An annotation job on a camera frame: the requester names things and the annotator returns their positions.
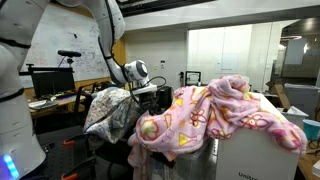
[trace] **white robot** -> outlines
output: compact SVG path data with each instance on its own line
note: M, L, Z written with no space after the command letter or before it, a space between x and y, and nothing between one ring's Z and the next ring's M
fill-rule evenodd
M31 40L50 0L0 0L0 179L20 179L38 167L45 153L33 133L27 100L19 78ZM124 19L115 0L58 0L66 7L83 6L100 28L99 44L113 82L136 82L133 94L156 91L148 83L143 61L119 66L112 47L123 35Z

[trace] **pink blanket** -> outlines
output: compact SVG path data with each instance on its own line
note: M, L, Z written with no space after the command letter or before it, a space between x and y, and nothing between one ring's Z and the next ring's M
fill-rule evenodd
M283 149L303 155L307 139L287 120L260 108L259 98L248 92L240 76L213 80L207 87L183 87L174 92L174 103L162 115L143 114L129 139L128 162L135 178L143 179L146 150L162 152L169 161L178 154L199 149L207 136L229 139L239 127L267 131Z

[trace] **blue light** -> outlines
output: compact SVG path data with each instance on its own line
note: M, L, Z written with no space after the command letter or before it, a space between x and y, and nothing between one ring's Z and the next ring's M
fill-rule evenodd
M12 178L17 179L19 177L19 172L18 172L16 166L14 165L12 158L9 155L5 155L5 156L3 156L3 160L6 163Z

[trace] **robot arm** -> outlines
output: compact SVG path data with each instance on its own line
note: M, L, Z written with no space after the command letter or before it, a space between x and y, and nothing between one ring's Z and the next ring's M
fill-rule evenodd
M114 59L112 47L125 31L125 22L115 0L58 0L67 7L82 5L87 8L98 23L100 29L99 46L111 78L116 84L136 82L140 88L134 94L156 91L157 87L148 83L148 71L143 61L134 61L123 66Z

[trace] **computer monitor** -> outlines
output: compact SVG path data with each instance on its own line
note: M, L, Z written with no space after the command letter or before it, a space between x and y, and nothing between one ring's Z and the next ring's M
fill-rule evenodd
M36 97L74 91L72 72L42 72L31 75Z

